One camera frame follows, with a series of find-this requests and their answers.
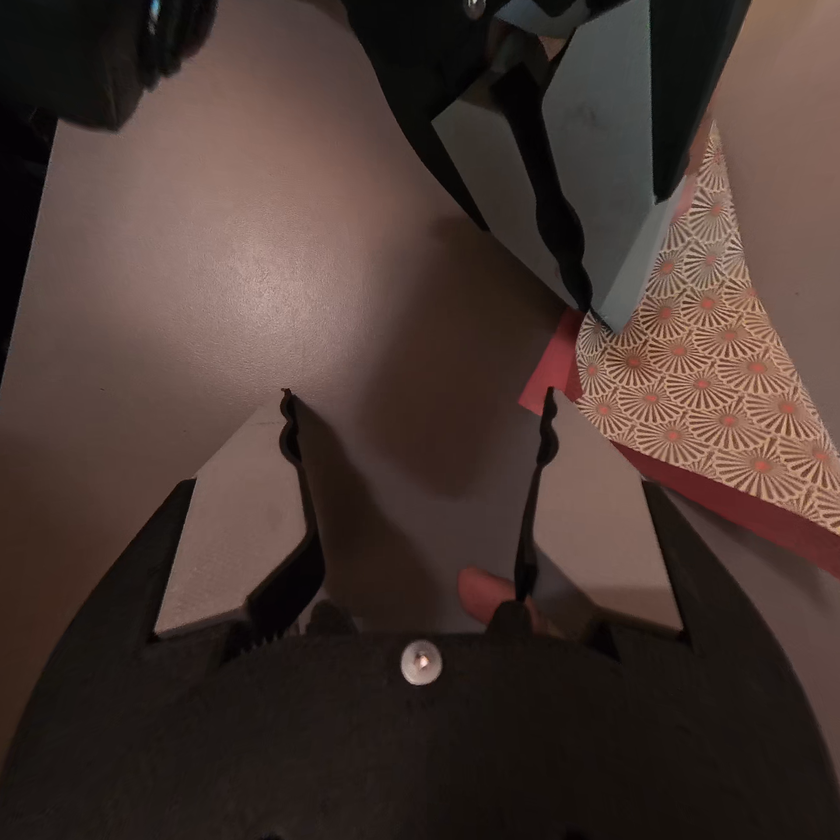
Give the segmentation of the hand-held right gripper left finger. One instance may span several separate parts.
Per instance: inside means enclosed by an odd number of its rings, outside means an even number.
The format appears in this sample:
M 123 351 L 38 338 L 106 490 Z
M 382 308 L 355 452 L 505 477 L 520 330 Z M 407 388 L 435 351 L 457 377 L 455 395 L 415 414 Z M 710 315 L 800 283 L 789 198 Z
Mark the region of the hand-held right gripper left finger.
M 299 433 L 286 388 L 197 471 L 158 637 L 232 622 L 274 638 L 298 625 L 326 574 Z

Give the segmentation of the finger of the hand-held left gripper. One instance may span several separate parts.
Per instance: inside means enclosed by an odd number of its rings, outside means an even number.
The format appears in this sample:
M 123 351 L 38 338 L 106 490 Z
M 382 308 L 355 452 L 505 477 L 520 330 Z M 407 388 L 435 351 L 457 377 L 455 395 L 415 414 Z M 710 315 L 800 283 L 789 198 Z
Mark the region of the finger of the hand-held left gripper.
M 565 197 L 543 119 L 543 76 L 518 60 L 489 70 L 433 127 L 488 231 L 581 312 L 593 301 L 585 235 Z
M 615 333 L 644 295 L 677 203 L 654 189 L 651 45 L 650 3 L 624 3 L 575 30 L 543 95 L 591 309 Z

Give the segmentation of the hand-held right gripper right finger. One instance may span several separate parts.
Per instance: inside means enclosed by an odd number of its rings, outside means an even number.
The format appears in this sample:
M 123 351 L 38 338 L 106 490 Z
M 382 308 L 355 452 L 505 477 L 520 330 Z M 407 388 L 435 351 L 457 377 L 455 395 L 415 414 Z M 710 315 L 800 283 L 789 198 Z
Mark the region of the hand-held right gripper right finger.
M 516 597 L 569 640 L 603 623 L 665 637 L 684 627 L 642 477 L 553 387 L 542 400 L 513 580 Z

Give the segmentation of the patterned origami paper red back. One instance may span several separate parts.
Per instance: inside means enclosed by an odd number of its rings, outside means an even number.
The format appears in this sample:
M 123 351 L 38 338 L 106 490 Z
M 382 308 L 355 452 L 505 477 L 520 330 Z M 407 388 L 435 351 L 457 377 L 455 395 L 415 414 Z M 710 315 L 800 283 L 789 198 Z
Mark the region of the patterned origami paper red back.
M 621 332 L 567 309 L 551 386 L 642 474 L 838 577 L 838 447 L 749 274 L 718 127 Z

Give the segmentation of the person's right hand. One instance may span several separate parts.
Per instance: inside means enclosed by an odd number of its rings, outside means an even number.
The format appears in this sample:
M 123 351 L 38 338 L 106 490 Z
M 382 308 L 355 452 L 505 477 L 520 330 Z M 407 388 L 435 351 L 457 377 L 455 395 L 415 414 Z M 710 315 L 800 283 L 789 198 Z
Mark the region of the person's right hand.
M 458 573 L 458 599 L 465 612 L 493 637 L 530 637 L 544 633 L 545 622 L 530 599 L 516 598 L 511 581 L 468 567 Z

